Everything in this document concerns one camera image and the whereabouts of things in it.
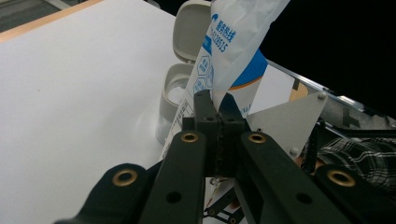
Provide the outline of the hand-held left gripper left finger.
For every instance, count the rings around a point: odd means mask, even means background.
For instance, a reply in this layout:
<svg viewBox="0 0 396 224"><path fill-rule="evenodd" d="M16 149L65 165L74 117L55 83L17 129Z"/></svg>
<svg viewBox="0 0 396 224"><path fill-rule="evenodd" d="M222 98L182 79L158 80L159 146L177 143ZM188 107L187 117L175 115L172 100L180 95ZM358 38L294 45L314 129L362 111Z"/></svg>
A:
<svg viewBox="0 0 396 224"><path fill-rule="evenodd" d="M195 130L205 136L205 175L214 176L216 172L219 122L209 90L198 91L194 94L193 109L192 117L182 119L182 130Z"/></svg>

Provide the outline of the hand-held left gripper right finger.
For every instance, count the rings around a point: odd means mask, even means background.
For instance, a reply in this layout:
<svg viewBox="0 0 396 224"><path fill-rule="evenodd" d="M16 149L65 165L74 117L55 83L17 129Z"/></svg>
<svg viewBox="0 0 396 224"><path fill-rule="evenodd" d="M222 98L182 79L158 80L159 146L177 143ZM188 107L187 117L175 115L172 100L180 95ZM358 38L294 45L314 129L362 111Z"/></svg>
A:
<svg viewBox="0 0 396 224"><path fill-rule="evenodd" d="M247 129L246 120L230 93L226 93L219 107L219 174L235 175L241 134Z"/></svg>

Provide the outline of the blue and white bag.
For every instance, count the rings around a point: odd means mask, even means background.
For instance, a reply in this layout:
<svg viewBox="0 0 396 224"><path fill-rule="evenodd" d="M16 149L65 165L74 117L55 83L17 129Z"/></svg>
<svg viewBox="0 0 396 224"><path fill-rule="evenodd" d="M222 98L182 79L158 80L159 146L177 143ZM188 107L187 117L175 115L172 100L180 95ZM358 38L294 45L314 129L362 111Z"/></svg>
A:
<svg viewBox="0 0 396 224"><path fill-rule="evenodd" d="M184 117L193 115L193 95L209 90L215 107L226 93L235 99L243 117L253 104L268 62L259 45L269 25L289 0L212 0L210 24L192 69L187 88L166 138L167 154L174 135L181 131Z"/></svg>

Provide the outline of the white jar with hinged lid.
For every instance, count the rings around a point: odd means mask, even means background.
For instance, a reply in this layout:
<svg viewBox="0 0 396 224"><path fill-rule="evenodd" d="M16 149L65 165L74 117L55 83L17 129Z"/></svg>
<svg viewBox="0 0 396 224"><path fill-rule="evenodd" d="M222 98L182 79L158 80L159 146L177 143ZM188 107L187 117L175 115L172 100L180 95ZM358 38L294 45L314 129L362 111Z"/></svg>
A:
<svg viewBox="0 0 396 224"><path fill-rule="evenodd" d="M174 117L187 88L206 30L210 24L210 3L188 0L179 8L173 30L173 51L181 63L172 65L164 78L160 100L157 139L165 144Z"/></svg>

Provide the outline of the aluminium rail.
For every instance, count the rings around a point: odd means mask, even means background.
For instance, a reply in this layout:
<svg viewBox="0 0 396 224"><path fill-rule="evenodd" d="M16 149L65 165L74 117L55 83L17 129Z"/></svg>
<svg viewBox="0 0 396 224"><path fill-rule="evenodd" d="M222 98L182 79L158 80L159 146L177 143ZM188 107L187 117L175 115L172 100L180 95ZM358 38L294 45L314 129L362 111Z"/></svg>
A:
<svg viewBox="0 0 396 224"><path fill-rule="evenodd" d="M344 95L339 95L329 88L307 77L298 75L277 63L269 61L269 64L293 77L297 82L296 93L293 93L290 97L292 100L299 98L299 94L302 92L309 94L324 91L327 93L329 100L321 116L330 124L347 128L396 130L396 119L380 114L374 109Z"/></svg>

